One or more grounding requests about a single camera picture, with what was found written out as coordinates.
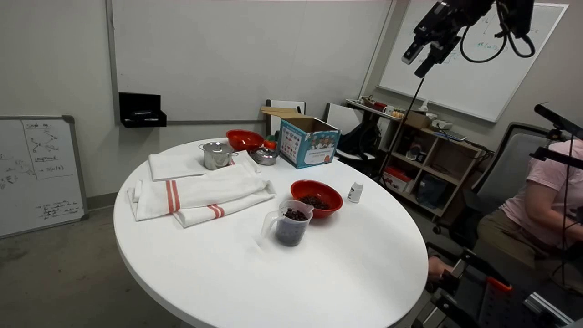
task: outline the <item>person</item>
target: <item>person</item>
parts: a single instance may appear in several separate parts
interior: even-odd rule
[[[559,142],[551,150],[583,159],[583,141]],[[477,227],[478,238],[521,263],[551,274],[562,283],[563,209],[567,191],[567,213],[583,206],[583,170],[550,159],[529,161],[525,186],[500,208],[486,215]],[[566,247],[583,241],[583,226],[567,218]],[[434,256],[429,257],[429,276],[449,270]],[[583,278],[571,265],[565,267],[565,285],[583,292]]]

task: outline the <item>khaki pants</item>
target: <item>khaki pants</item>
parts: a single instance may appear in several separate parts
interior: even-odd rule
[[[486,215],[477,227],[481,241],[486,242],[518,261],[549,275],[561,264],[561,250],[541,242],[510,220],[502,210]],[[561,281],[561,270],[552,279]],[[573,266],[565,265],[565,285],[583,292],[583,276]]]

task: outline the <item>white wall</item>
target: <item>white wall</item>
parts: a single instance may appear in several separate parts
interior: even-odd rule
[[[538,103],[551,102],[552,110],[579,125],[583,124],[583,110],[580,105],[583,83],[583,62],[581,62],[583,42],[581,35],[575,32],[581,25],[583,2],[581,0],[544,2],[570,5],[497,123],[490,123],[436,105],[429,105],[430,112],[452,122],[454,131],[467,135],[470,140],[490,149],[497,148],[510,122],[518,121],[550,128],[550,123],[533,111]],[[394,2],[394,12],[364,91],[365,95],[372,94],[377,100],[404,108],[409,107],[410,97],[382,90],[376,86],[381,80],[407,4],[408,1]],[[420,105],[421,102],[418,102],[413,105],[413,108]]]
[[[118,191],[150,153],[263,129],[115,126],[104,0],[0,0],[0,47],[0,115],[73,115],[88,197]]]

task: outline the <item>baseboard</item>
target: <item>baseboard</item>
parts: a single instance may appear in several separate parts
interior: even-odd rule
[[[89,211],[92,211],[98,208],[113,206],[115,204],[116,198],[117,193],[88,197],[87,208],[89,209]]]

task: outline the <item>person's arm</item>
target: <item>person's arm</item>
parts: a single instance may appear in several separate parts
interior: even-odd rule
[[[526,183],[526,197],[524,206],[526,214],[530,219],[553,231],[563,230],[563,213],[552,209],[554,199],[559,192],[551,187],[538,182],[528,181]],[[570,226],[575,221],[567,218],[565,227]],[[583,240],[583,226],[574,225],[566,230],[566,235],[576,240]]]

